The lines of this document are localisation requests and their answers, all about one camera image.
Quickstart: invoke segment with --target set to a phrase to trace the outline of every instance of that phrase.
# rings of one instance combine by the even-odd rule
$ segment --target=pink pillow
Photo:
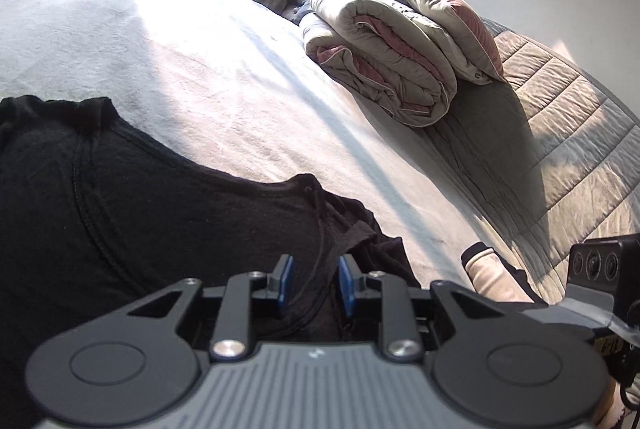
[[[492,78],[504,80],[498,47],[482,19],[464,0],[396,0],[442,26],[465,57]]]

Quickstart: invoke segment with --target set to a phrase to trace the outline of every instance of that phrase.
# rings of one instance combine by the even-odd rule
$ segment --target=white bed sheet
[[[313,173],[402,236],[422,285],[470,285],[459,258],[478,240],[508,252],[428,141],[250,0],[0,0],[0,96],[22,94],[108,96],[174,151],[252,180]]]

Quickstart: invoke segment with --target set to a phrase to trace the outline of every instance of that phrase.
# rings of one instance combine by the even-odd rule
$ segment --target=beige quilted fabric
[[[588,237],[640,232],[640,127],[549,50],[496,38],[508,84],[460,82],[424,130],[546,301],[564,294],[567,257]]]

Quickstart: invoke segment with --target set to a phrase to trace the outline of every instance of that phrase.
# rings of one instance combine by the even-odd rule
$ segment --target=black shirt
[[[289,253],[290,313],[258,335],[319,342],[348,337],[340,254],[417,285],[359,201],[311,174],[264,184],[197,165],[107,98],[0,102],[0,244],[0,424],[14,428],[38,419],[22,378],[36,346],[185,277],[222,285]]]

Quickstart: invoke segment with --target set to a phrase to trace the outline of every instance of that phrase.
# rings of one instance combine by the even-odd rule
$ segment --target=folded comforter
[[[444,116],[456,94],[447,56],[392,0],[310,0],[305,50],[335,80],[409,126]]]

